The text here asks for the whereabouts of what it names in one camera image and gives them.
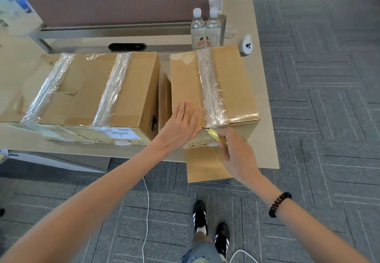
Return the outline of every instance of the yellow box cutter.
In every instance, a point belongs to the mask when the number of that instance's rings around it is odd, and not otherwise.
[[[217,140],[218,142],[224,144],[225,146],[228,146],[226,138],[224,138],[223,136],[220,136],[218,132],[216,132],[214,129],[208,129],[207,133],[210,134],[210,136],[214,138],[215,140]]]

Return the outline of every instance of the wooden desk surface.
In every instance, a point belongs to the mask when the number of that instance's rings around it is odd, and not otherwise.
[[[253,51],[242,59],[256,97],[261,122],[248,139],[248,142],[254,148],[260,168],[278,169],[276,142],[274,139],[253,1],[223,0],[222,13],[227,16],[227,24],[237,27],[235,38],[225,39],[225,45],[237,44],[247,33],[250,33],[252,36]],[[55,49],[73,48],[78,53],[94,53],[105,51],[108,44],[115,41],[115,37],[65,39],[53,41],[51,44]],[[145,42],[147,45],[179,45],[191,44],[191,37],[190,35],[118,37],[117,42]],[[35,63],[44,51],[27,37],[12,37],[1,30],[0,45],[2,45],[0,47],[0,112],[2,112],[8,101],[15,94],[16,89],[28,78],[27,67]],[[174,53],[174,51],[159,53],[162,68],[167,73],[170,73],[170,53]],[[20,131],[16,128],[8,127],[4,123],[0,123],[0,149],[130,158],[142,148],[143,146],[140,145],[88,145],[48,141],[37,133]],[[184,162],[184,151],[182,149],[175,150],[165,160]]]

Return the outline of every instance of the water bottle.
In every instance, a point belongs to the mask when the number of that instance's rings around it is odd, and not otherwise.
[[[191,22],[191,41],[193,50],[206,47],[206,26],[202,19],[202,10],[195,8],[193,10],[193,21]]]
[[[220,20],[218,18],[218,9],[211,7],[210,18],[206,23],[206,41],[207,47],[216,47],[220,45]]]

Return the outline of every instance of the floor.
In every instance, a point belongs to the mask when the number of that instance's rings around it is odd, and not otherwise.
[[[380,0],[254,0],[280,169],[263,174],[370,261],[380,263]],[[112,159],[109,169],[125,159]],[[97,174],[8,161],[0,166],[0,254]],[[312,262],[247,188],[188,184],[186,166],[147,177],[147,262],[178,262],[203,199],[211,235],[224,220],[230,249],[259,262]],[[141,262],[147,196],[141,181],[73,262]],[[242,254],[237,262],[251,262]]]

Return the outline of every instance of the black sneaker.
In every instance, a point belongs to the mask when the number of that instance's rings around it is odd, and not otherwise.
[[[224,222],[219,223],[216,228],[214,246],[219,254],[226,258],[227,249],[230,245],[230,229]]]
[[[202,200],[198,200],[193,207],[193,222],[194,222],[194,234],[197,233],[197,229],[206,226],[206,235],[208,235],[209,230],[207,228],[207,218],[206,218],[206,206]]]

